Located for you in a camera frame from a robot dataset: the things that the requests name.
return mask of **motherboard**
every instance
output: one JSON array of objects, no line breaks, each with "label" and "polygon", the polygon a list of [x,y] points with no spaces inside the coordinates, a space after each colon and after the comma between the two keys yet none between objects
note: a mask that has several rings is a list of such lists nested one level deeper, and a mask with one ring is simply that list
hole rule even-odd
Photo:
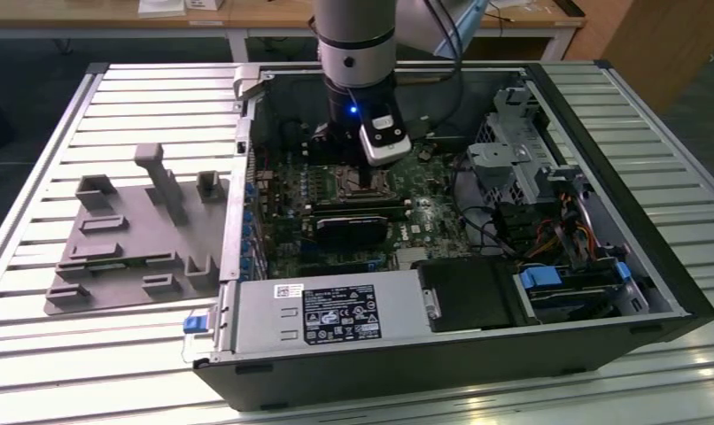
[{"label": "motherboard", "polygon": [[451,206],[452,159],[421,144],[388,169],[310,165],[292,154],[274,166],[262,159],[268,276],[399,270],[415,260],[469,255]]}]

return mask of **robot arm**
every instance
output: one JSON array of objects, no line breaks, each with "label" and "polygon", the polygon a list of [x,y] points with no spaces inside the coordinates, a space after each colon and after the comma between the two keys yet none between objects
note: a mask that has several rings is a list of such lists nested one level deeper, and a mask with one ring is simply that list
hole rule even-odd
[{"label": "robot arm", "polygon": [[485,3],[487,0],[315,0],[328,125],[336,131],[357,132],[369,165],[384,165],[411,150],[393,97],[396,42],[453,58],[456,49],[449,41],[457,42],[455,28],[465,47]]}]

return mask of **white sticker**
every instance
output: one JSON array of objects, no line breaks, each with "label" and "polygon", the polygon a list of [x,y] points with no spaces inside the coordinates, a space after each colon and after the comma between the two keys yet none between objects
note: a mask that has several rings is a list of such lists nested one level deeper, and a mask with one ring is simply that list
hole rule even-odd
[{"label": "white sticker", "polygon": [[273,297],[274,298],[301,298],[301,291],[305,286],[301,283],[290,285],[274,285]]}]

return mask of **gray post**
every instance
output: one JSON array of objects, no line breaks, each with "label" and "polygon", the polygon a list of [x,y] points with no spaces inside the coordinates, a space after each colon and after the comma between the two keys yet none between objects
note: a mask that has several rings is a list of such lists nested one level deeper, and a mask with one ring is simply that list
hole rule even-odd
[{"label": "gray post", "polygon": [[154,185],[154,190],[165,204],[168,215],[174,226],[182,226],[186,221],[186,212],[181,204],[181,187],[172,173],[162,166],[162,147],[158,143],[142,143],[136,146],[133,162],[146,170]]}]

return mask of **blue drive bracket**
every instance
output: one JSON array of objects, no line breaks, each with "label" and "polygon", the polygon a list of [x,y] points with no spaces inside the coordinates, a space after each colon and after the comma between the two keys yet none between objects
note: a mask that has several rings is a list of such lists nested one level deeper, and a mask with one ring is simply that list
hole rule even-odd
[{"label": "blue drive bracket", "polygon": [[527,290],[561,285],[561,277],[556,267],[551,266],[529,267],[520,273],[520,281],[523,282],[523,288]]},{"label": "blue drive bracket", "polygon": [[623,263],[621,261],[616,261],[615,270],[619,274],[621,282],[627,282],[629,279],[632,279],[632,276],[629,275],[629,268],[627,267],[625,263]]}]

